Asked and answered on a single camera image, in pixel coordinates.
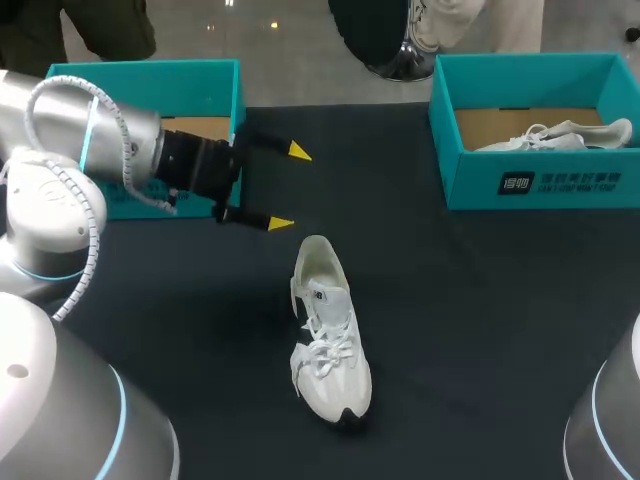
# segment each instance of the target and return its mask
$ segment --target table surface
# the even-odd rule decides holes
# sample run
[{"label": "table surface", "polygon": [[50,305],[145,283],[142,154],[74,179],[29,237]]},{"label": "table surface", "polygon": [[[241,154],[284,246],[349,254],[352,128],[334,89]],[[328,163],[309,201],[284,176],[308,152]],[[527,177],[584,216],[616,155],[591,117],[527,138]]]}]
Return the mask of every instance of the table surface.
[{"label": "table surface", "polygon": [[[313,163],[260,155],[247,203],[296,220],[108,226],[67,326],[174,422],[181,480],[564,478],[573,405],[640,311],[640,212],[450,212],[424,104],[249,109]],[[345,435],[291,384],[289,278],[323,234],[371,364]]]}]

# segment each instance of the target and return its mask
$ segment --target shiny floor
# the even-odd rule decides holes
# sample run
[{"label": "shiny floor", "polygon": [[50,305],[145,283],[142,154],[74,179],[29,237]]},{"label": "shiny floor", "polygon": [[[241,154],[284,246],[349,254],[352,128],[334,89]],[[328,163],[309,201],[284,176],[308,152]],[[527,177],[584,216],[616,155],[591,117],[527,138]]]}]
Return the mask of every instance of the shiny floor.
[{"label": "shiny floor", "polygon": [[[327,0],[147,0],[157,58],[239,58],[248,106],[427,101],[431,81],[388,82],[373,76],[337,34]],[[481,16],[460,46],[486,51]],[[638,0],[546,0],[544,51],[619,51],[640,78]],[[63,16],[71,61],[95,61]]]}]

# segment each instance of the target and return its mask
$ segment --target logo on box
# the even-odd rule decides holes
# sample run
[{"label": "logo on box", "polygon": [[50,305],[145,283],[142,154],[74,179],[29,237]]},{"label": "logo on box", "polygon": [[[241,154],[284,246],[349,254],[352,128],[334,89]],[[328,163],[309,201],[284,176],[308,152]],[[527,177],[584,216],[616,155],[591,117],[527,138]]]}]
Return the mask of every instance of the logo on box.
[{"label": "logo on box", "polygon": [[535,172],[504,172],[498,195],[526,195],[531,190]]}]

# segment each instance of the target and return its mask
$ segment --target shoe tongue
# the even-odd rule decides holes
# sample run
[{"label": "shoe tongue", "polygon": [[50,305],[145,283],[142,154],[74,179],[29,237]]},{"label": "shoe tongue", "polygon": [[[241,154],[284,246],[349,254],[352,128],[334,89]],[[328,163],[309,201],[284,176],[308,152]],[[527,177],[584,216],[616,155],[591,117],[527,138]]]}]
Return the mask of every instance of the shoe tongue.
[{"label": "shoe tongue", "polygon": [[351,297],[344,288],[331,287],[311,279],[308,284],[311,303],[318,320],[324,325],[337,327],[349,318]]}]

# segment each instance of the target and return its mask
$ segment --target shoebox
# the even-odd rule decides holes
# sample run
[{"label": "shoebox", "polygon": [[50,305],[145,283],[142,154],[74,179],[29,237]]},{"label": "shoebox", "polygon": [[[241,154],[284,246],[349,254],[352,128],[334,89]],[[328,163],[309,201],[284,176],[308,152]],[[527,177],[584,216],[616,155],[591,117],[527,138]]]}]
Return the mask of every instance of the shoebox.
[{"label": "shoebox", "polygon": [[[619,118],[628,148],[474,151],[536,123]],[[452,210],[640,207],[640,90],[617,54],[440,55],[429,119]]]},{"label": "shoebox", "polygon": [[[60,64],[51,66],[48,76],[54,75],[85,78],[105,90],[116,103],[157,111],[167,130],[230,139],[245,119],[238,60]],[[110,220],[174,217],[140,203],[122,185],[97,183],[107,200]],[[159,180],[150,181],[143,192],[162,199],[169,194]],[[240,203],[240,181],[234,185],[230,203]],[[180,192],[177,216],[210,217],[212,205],[209,199]]]}]

